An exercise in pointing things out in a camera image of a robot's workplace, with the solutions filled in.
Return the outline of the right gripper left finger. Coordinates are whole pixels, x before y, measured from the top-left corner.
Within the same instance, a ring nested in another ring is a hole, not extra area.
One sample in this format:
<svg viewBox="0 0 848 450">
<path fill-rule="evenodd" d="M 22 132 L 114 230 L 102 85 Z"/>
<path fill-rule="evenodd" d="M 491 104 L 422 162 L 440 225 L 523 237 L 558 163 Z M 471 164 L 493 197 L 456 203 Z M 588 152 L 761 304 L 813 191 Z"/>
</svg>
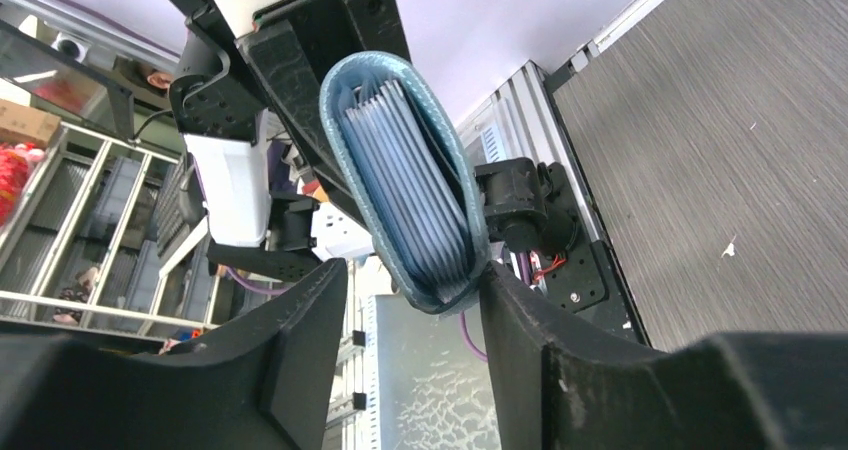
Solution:
<svg viewBox="0 0 848 450">
<path fill-rule="evenodd" d="M 324 262 L 284 294 L 163 355 L 67 335 L 1 341 L 5 449 L 318 449 L 348 267 Z"/>
</svg>

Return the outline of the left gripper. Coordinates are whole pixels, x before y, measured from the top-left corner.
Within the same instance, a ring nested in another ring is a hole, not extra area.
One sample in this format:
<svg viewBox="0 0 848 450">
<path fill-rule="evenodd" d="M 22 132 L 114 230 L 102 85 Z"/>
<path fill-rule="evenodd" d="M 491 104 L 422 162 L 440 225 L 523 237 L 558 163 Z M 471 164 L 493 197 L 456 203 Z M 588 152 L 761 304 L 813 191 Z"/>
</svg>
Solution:
<svg viewBox="0 0 848 450">
<path fill-rule="evenodd" d="M 321 83 L 339 61 L 377 51 L 409 60 L 396 0 L 204 0 L 192 31 L 219 59 L 214 84 L 265 90 L 332 203 L 365 222 L 322 126 Z"/>
</svg>

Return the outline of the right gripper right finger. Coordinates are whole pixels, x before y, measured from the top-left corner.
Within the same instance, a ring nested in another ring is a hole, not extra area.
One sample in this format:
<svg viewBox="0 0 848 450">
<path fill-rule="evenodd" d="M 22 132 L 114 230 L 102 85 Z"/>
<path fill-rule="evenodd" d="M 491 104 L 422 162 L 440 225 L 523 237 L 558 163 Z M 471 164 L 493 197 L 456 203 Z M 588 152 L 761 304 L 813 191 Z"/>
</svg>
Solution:
<svg viewBox="0 0 848 450">
<path fill-rule="evenodd" d="M 556 307 L 500 264 L 479 289 L 506 449 L 847 445 L 843 333 L 718 333 L 666 353 Z"/>
</svg>

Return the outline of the blue leather card holder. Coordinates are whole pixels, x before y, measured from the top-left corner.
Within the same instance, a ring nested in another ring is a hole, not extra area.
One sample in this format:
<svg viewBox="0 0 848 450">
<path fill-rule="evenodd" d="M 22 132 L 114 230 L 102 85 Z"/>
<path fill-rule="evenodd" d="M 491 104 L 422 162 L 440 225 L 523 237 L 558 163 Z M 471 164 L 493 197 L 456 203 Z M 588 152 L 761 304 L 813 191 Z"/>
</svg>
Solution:
<svg viewBox="0 0 848 450">
<path fill-rule="evenodd" d="M 326 75 L 323 129 L 374 248 L 415 309 L 478 301 L 491 258 L 481 191 L 446 111 L 410 62 L 352 54 Z"/>
</svg>

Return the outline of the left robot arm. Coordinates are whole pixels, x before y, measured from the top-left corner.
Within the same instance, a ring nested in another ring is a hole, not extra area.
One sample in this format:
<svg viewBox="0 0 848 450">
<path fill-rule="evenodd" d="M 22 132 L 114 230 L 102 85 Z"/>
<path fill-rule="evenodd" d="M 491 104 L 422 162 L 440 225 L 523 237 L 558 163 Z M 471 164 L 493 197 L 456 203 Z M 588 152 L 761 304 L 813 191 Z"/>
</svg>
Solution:
<svg viewBox="0 0 848 450">
<path fill-rule="evenodd" d="M 205 192 L 208 259 L 283 282 L 320 263 L 315 200 L 273 192 L 264 112 L 277 116 L 334 202 L 361 215 L 319 115 L 320 86 L 365 50 L 407 57 L 396 0 L 169 0 L 188 38 L 169 90 Z"/>
</svg>

